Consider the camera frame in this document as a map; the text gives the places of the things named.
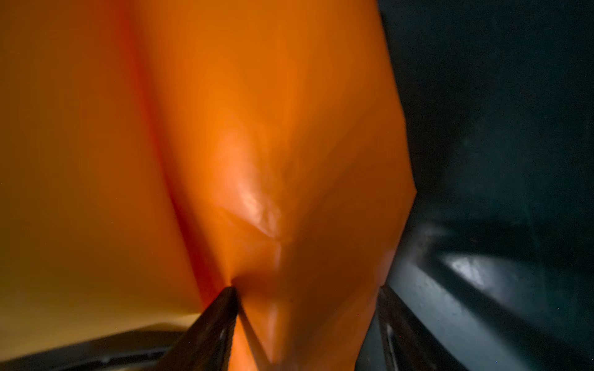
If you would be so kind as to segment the orange wrapping paper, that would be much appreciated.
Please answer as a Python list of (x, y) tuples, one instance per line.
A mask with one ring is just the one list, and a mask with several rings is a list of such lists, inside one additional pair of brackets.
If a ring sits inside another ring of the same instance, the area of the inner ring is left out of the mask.
[(1, 368), (238, 293), (232, 370), (352, 370), (415, 198), (375, 1), (4, 1)]

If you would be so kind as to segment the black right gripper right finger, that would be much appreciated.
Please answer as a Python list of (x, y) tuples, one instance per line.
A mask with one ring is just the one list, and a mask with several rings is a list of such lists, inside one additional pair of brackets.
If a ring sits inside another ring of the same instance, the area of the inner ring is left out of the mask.
[(435, 339), (388, 285), (380, 287), (377, 318), (388, 370), (437, 370)]

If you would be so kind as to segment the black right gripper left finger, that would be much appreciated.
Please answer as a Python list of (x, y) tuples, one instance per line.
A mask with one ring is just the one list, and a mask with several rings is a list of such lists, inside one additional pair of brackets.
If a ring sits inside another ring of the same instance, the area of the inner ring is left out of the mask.
[(227, 287), (155, 365), (157, 371), (227, 371), (239, 311), (238, 293)]

